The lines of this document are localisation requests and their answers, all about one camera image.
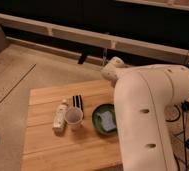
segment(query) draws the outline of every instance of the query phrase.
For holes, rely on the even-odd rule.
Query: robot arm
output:
[[[103,69],[115,85],[114,104],[124,170],[176,171],[165,107],[189,97],[189,69],[180,65]]]

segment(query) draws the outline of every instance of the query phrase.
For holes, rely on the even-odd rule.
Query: green bowl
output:
[[[113,104],[102,104],[98,106],[92,113],[92,123],[96,129],[96,131],[103,135],[112,135],[117,133],[117,128],[111,131],[105,131],[101,125],[101,118],[98,116],[98,113],[103,113],[109,111],[112,114],[112,120],[116,125],[115,111]]]

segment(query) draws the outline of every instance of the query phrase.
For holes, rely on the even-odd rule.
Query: wooden table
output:
[[[57,106],[64,98],[81,94],[84,104],[82,128],[66,126],[64,135],[52,130]],[[29,100],[22,171],[83,171],[121,164],[117,135],[99,135],[92,124],[93,110],[113,102],[113,88],[105,80],[32,90]]]

